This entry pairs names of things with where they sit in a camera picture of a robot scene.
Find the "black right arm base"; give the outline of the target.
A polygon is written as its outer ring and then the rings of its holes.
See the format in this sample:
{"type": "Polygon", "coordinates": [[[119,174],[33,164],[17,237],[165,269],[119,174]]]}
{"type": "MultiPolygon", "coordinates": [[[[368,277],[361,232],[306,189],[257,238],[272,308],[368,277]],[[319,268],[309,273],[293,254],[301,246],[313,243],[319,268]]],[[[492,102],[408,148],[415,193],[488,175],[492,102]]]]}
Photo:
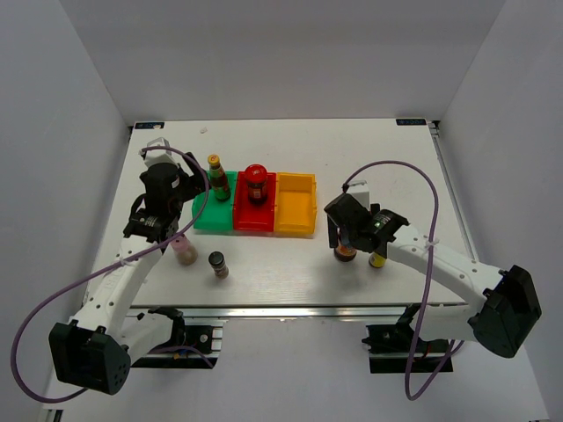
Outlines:
{"type": "MultiPolygon", "coordinates": [[[[415,312],[419,303],[405,307],[370,307],[364,321],[366,336],[362,345],[369,355],[369,372],[373,375],[403,375],[413,339],[415,312]]],[[[419,338],[415,347],[412,372],[430,375],[449,346],[446,339],[431,341],[419,338]]]]}

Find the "yellow-label small condiment bottle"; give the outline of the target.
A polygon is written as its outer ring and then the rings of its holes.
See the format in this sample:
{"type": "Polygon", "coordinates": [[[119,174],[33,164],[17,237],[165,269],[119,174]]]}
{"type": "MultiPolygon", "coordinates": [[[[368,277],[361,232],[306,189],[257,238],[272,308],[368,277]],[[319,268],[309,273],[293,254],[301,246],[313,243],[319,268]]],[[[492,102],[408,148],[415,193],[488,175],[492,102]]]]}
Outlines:
{"type": "Polygon", "coordinates": [[[386,264],[387,258],[377,252],[373,252],[369,256],[369,265],[373,268],[383,268],[386,264]]]}

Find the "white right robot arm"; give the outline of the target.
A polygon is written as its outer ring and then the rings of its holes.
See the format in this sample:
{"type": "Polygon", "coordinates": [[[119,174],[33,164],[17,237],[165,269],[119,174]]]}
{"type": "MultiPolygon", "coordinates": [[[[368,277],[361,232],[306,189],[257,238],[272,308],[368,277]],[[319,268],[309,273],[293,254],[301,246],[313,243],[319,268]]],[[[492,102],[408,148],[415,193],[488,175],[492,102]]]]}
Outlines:
{"type": "Polygon", "coordinates": [[[513,358],[542,315],[530,273],[520,266],[502,270],[432,244],[405,217],[388,209],[372,213],[348,193],[325,212],[343,244],[426,274],[462,299],[459,306],[408,306],[397,321],[398,342],[407,350],[450,339],[513,358]]]}

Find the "yellow-cap green-label sauce bottle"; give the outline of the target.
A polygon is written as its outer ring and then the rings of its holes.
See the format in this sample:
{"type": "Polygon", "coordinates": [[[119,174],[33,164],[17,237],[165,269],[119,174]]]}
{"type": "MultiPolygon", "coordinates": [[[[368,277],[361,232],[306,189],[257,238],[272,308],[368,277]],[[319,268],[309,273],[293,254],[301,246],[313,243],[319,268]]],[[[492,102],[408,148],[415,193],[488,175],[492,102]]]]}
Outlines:
{"type": "Polygon", "coordinates": [[[231,197],[230,185],[217,154],[208,156],[209,181],[217,200],[226,201],[231,197]]]}

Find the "red-lid chili sauce jar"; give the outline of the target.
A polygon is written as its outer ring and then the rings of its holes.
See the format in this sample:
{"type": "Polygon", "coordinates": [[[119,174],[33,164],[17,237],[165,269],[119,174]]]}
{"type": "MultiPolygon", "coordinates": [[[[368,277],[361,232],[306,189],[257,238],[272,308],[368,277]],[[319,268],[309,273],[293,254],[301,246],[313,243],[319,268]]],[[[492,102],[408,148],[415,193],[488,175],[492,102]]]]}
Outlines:
{"type": "Polygon", "coordinates": [[[245,182],[249,201],[260,204],[267,200],[267,169],[263,165],[249,165],[245,169],[245,182]]]}

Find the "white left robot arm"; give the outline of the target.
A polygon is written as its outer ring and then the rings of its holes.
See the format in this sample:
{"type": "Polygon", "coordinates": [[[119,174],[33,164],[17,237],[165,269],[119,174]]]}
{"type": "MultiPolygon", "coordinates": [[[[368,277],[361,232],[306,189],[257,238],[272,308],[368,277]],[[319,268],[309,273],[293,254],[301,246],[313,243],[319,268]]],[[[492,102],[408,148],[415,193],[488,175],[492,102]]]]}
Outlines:
{"type": "Polygon", "coordinates": [[[118,393],[129,370],[155,349],[175,351],[186,342],[181,311],[155,307],[131,325],[125,319],[142,284],[167,246],[183,238],[179,220],[185,203],[209,189],[208,177],[193,154],[173,158],[175,149],[147,147],[140,176],[145,192],[131,207],[120,249],[87,303],[66,324],[56,324],[48,342],[60,382],[107,395],[118,393]]]}

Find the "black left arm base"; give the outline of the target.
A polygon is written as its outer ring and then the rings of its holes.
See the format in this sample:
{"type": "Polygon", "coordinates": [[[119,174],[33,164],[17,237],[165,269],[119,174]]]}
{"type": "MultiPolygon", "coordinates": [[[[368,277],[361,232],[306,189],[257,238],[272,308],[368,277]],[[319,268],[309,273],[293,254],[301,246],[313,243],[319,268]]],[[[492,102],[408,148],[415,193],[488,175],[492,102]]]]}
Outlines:
{"type": "Polygon", "coordinates": [[[223,327],[198,322],[179,309],[155,307],[140,312],[121,334],[133,333],[131,366],[158,369],[212,369],[222,347],[223,327]]]}

